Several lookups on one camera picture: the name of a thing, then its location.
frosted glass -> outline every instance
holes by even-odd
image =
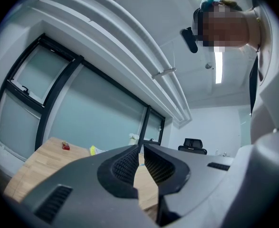
[[[15,153],[28,158],[35,151],[40,114],[7,92],[0,118],[0,141]]]
[[[150,113],[144,139],[153,139],[153,141],[158,142],[161,124],[162,120],[158,116],[155,116],[154,114]]]
[[[251,144],[250,137],[250,106],[239,110],[240,124],[241,124],[241,147]]]
[[[16,80],[43,99],[68,61],[42,46],[37,46],[32,53],[34,55],[24,62],[26,65]]]
[[[129,143],[129,134],[139,134],[145,107],[83,67],[68,89],[50,137],[75,145],[111,150]]]

ceiling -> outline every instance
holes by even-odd
[[[129,11],[150,33],[164,52],[183,88],[190,108],[247,105],[249,74],[255,52],[245,46],[223,53],[223,77],[215,84],[214,53],[205,47],[193,54],[179,34],[192,24],[201,0],[114,0]],[[236,0],[247,10],[251,0]]]

blue hair accessory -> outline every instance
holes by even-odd
[[[213,2],[220,2],[221,0],[202,0],[201,1],[201,12],[208,11],[208,9],[212,6]]]

ceiling light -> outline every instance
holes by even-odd
[[[223,53],[215,52],[215,83],[220,84],[223,76]]]

wooden tabletop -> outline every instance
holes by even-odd
[[[70,150],[63,150],[62,140],[50,138],[38,148],[12,177],[4,194],[20,202],[35,186],[72,161],[90,156],[88,149],[69,143]],[[139,164],[144,155],[139,154]],[[147,209],[158,202],[158,187],[146,166],[139,166],[134,187],[138,189],[139,206]]]

